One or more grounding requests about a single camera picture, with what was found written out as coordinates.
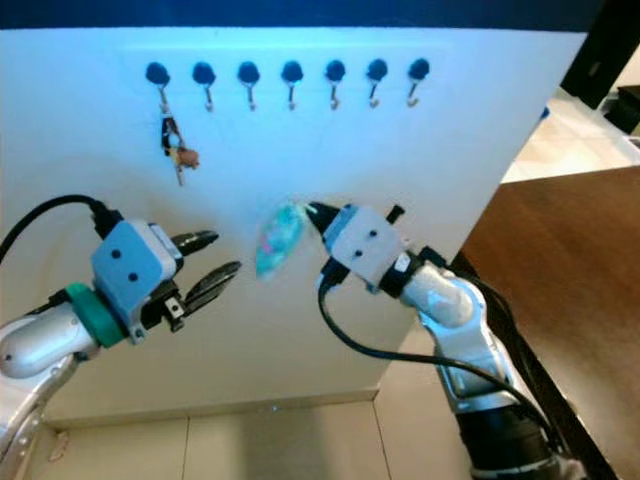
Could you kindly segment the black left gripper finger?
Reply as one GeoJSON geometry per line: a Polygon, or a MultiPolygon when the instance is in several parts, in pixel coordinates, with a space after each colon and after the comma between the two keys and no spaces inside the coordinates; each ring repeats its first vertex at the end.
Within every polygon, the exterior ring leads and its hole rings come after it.
{"type": "Polygon", "coordinates": [[[228,287],[228,284],[236,278],[241,268],[241,261],[225,262],[219,268],[215,268],[209,274],[202,276],[184,297],[184,310],[186,310],[187,314],[193,314],[193,312],[201,310],[207,303],[214,301],[228,287]]]}
{"type": "Polygon", "coordinates": [[[172,243],[182,256],[191,256],[204,248],[209,247],[211,243],[218,241],[219,234],[215,230],[195,230],[178,234],[172,237],[172,243]]]}

